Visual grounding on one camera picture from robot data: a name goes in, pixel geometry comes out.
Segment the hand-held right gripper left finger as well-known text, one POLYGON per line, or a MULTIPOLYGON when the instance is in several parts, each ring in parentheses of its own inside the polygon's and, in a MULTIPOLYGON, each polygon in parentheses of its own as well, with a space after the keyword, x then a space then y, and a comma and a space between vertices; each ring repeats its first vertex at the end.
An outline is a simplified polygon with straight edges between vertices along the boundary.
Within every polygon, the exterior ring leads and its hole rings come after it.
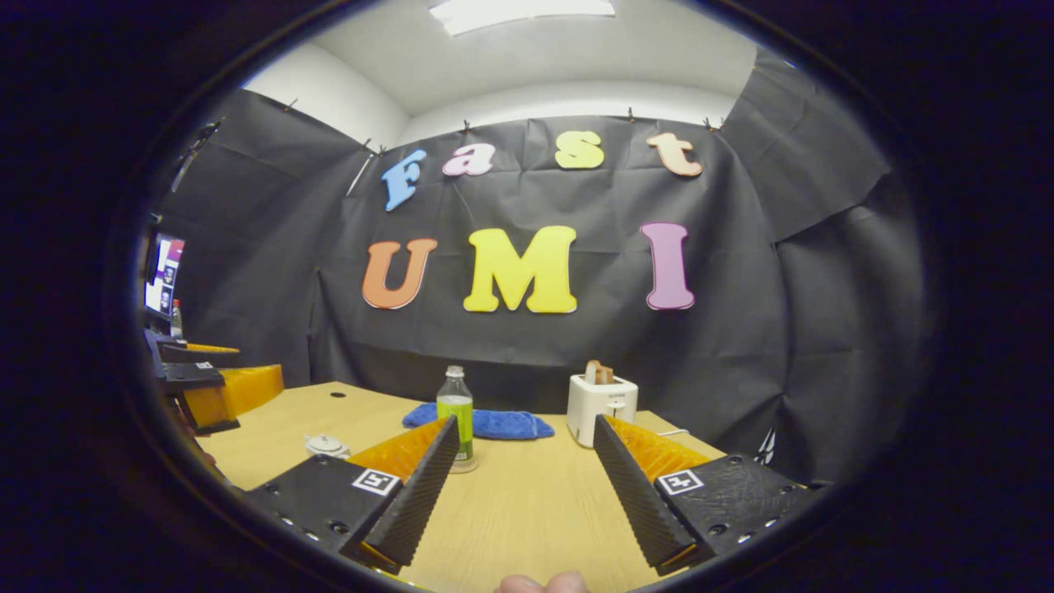
POLYGON ((458 419, 422 424, 347 460, 315 454, 243 500, 309 543, 392 575, 410 566, 458 454, 458 419))

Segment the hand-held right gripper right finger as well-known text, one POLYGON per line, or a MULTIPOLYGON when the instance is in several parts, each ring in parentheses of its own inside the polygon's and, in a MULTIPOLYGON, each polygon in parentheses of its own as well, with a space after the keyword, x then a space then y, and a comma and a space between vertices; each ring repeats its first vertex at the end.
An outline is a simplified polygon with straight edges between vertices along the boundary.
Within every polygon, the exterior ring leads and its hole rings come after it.
POLYGON ((757 539, 799 515, 821 488, 750 455, 702 455, 609 414, 596 416, 592 446, 659 577, 757 539))

